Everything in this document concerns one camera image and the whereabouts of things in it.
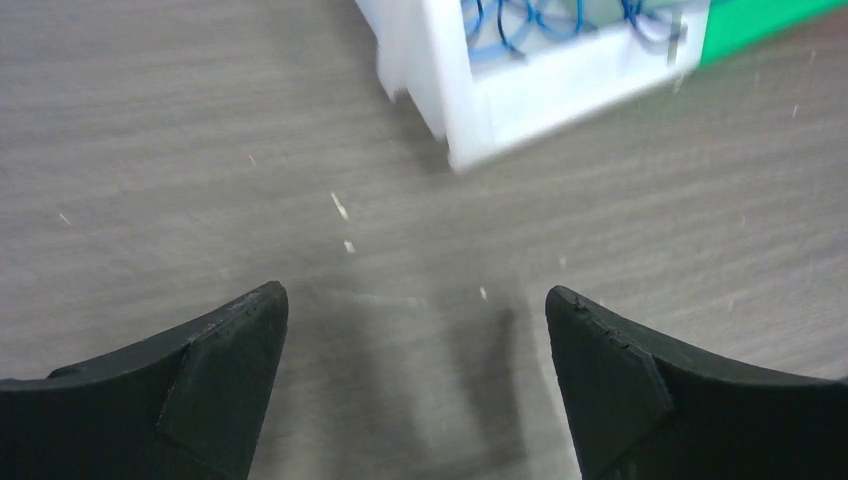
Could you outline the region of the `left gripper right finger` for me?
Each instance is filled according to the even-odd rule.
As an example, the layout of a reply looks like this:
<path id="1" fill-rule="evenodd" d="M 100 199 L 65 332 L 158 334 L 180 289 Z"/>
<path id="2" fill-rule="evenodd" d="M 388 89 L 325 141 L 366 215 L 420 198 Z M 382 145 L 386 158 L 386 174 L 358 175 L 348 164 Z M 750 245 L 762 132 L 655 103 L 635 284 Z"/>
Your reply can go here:
<path id="1" fill-rule="evenodd" d="M 726 358 L 568 288 L 545 314 L 585 479 L 843 479 L 847 384 Z"/>

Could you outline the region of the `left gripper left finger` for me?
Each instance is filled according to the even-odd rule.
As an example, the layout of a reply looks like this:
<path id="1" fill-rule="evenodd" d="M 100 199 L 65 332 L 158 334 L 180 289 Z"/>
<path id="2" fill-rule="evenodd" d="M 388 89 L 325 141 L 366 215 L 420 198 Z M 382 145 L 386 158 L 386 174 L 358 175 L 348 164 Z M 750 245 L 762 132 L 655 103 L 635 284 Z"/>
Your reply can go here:
<path id="1" fill-rule="evenodd" d="M 1 383 L 5 479 L 244 479 L 287 333 L 267 282 L 42 379 Z"/>

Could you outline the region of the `white plastic bin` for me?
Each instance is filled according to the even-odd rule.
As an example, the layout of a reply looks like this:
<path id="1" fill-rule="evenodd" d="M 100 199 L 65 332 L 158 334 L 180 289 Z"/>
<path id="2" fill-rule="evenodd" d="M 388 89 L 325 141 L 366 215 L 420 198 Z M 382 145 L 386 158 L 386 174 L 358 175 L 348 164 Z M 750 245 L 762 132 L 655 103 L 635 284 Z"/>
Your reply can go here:
<path id="1" fill-rule="evenodd" d="M 455 171 L 683 78 L 699 64 L 706 1 L 362 1 L 378 79 L 446 143 Z"/>

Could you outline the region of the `green plastic bin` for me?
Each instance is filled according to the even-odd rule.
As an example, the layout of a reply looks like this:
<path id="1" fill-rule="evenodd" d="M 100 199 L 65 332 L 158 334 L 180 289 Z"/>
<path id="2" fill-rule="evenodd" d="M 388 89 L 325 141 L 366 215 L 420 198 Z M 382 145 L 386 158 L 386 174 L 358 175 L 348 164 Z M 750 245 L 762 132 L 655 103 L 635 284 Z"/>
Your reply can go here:
<path id="1" fill-rule="evenodd" d="M 846 6 L 846 0 L 712 1 L 699 66 Z"/>

